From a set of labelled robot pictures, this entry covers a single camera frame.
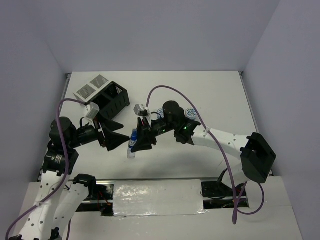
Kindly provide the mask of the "blue cap spray bottle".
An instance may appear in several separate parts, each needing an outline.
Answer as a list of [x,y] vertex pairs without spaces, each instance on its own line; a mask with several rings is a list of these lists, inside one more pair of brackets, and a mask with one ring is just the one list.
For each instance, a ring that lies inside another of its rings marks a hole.
[[134,159],[136,157],[136,153],[133,152],[133,147],[135,146],[136,142],[137,142],[137,129],[133,129],[130,135],[130,140],[128,142],[128,148],[127,148],[128,159]]

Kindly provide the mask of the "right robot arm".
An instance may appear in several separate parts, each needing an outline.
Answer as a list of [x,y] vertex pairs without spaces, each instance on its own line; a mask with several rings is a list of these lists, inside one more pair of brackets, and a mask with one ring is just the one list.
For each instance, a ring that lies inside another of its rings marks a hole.
[[153,120],[148,107],[137,104],[133,109],[137,115],[137,140],[133,153],[151,150],[157,144],[157,137],[173,132],[176,142],[183,145],[201,146],[220,150],[224,156],[231,155],[240,163],[228,168],[217,184],[218,192],[230,195],[235,187],[252,181],[264,184],[276,160],[276,154],[265,138],[253,132],[250,136],[203,126],[189,119],[176,101],[167,101],[162,107],[163,117]]

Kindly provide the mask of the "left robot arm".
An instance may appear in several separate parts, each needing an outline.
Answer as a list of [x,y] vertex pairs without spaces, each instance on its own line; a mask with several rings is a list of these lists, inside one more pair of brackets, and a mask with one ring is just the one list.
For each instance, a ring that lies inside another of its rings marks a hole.
[[45,154],[40,187],[33,206],[18,219],[26,217],[20,232],[13,240],[61,240],[70,230],[71,220],[85,199],[97,196],[97,180],[88,174],[78,174],[64,198],[65,185],[70,180],[78,160],[77,148],[99,142],[102,148],[112,151],[129,141],[127,135],[117,131],[124,125],[113,120],[81,124],[76,128],[67,117],[59,117],[50,126],[47,153]]

